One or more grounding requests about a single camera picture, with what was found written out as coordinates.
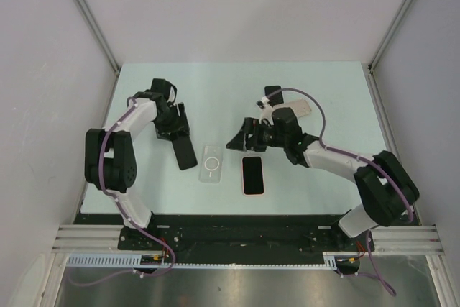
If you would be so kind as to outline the clear transparent phone case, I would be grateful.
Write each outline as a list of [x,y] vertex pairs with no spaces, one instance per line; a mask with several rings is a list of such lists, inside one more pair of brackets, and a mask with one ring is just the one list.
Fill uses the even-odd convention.
[[220,183],[223,164],[223,149],[207,145],[203,149],[199,181],[202,183]]

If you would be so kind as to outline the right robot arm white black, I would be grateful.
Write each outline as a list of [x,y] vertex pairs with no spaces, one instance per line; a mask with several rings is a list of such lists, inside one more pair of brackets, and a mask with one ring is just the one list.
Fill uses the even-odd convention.
[[333,245],[348,250],[358,236],[377,226],[391,226],[403,214],[413,222],[413,204],[420,193],[408,173],[389,151],[359,155],[325,145],[321,138],[303,132],[296,119],[277,118],[272,123],[246,118],[226,148],[241,152],[283,149],[293,165],[333,173],[355,183],[361,203],[346,212],[331,232]]

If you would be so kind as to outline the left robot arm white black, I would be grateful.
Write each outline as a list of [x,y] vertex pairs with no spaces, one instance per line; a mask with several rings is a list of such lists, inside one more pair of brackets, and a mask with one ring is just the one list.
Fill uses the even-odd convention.
[[159,232],[150,226],[152,212],[133,189],[137,178],[135,139],[147,125],[153,124],[157,138],[172,144],[180,170],[198,164],[185,105],[178,103],[176,97],[177,88],[161,80],[159,86],[130,96],[126,111],[109,128],[86,132],[86,182],[111,198],[124,225],[136,229],[133,239],[143,249],[158,243]]

